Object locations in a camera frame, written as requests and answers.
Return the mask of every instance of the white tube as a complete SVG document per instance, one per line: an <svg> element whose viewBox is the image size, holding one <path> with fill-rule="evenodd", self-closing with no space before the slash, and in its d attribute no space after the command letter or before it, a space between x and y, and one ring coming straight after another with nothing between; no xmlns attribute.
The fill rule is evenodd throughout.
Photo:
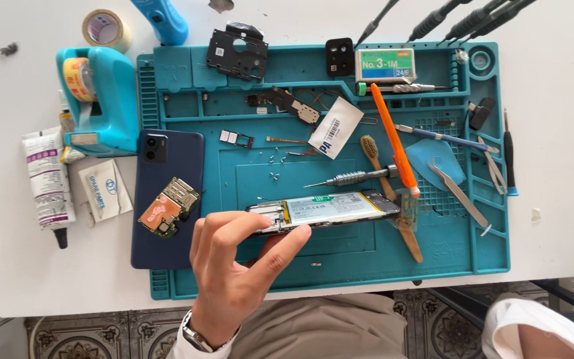
<svg viewBox="0 0 574 359"><path fill-rule="evenodd" d="M59 248L68 247L66 226L76 221L68 170L59 160L63 152L61 126L21 137L26 149L30 185L39 225L54 231Z"/></svg>

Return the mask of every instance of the white sleeve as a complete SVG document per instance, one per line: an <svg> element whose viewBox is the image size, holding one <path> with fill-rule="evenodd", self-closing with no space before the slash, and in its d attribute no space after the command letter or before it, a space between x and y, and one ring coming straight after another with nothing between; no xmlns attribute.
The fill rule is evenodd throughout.
<svg viewBox="0 0 574 359"><path fill-rule="evenodd" d="M189 313L191 312L187 312L183 318L183 322L185 322ZM239 333L240 329L223 347L220 347L217 351L212 353L206 353L198 350L190 344L187 339L183 338L183 329L179 328L179 333L177 334L176 341L174 342L174 347L172 347L166 359L226 359L230 355L230 352L232 351L232 343Z"/></svg>
<svg viewBox="0 0 574 359"><path fill-rule="evenodd" d="M536 301L504 293L491 305L484 321L482 351L489 359L523 358L519 325L556 335L574 350L574 322Z"/></svg>

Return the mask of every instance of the barcode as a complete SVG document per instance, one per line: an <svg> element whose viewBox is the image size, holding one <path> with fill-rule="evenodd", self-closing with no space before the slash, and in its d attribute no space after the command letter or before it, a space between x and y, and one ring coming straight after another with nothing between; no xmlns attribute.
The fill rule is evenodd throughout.
<svg viewBox="0 0 574 359"><path fill-rule="evenodd" d="M331 140L335 137L336 132L338 132L338 128L340 127L340 120L334 119L334 122L331 124L331 128L329 128L329 133L325 136L326 140Z"/></svg>

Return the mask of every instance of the navy blue phone back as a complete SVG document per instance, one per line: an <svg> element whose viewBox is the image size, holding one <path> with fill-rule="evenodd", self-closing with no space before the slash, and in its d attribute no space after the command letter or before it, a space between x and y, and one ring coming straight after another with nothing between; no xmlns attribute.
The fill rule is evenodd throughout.
<svg viewBox="0 0 574 359"><path fill-rule="evenodd" d="M166 160L162 163L146 159L146 139L149 135L166 136ZM190 268L189 248L194 223L200 218L201 204L192 210L186 222L177 221L178 232L171 238L151 233L137 220L172 178L177 177L195 189L203 191L203 157L205 140L194 132L142 130L139 136L137 190L134 199L132 229L132 267L137 269L176 270Z"/></svg>

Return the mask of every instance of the tape roll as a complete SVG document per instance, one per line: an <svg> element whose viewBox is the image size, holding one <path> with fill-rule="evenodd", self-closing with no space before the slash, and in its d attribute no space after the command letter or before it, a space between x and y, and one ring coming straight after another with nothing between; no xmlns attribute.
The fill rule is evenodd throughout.
<svg viewBox="0 0 574 359"><path fill-rule="evenodd" d="M102 42L101 30L107 26L116 26L116 36L109 42ZM132 31L121 18L106 9L97 9L89 13L82 25L85 41L92 46L104 46L124 54L132 44Z"/></svg>
<svg viewBox="0 0 574 359"><path fill-rule="evenodd" d="M92 69L87 58L69 58L63 61L63 78L72 96L81 102L96 102L92 83Z"/></svg>

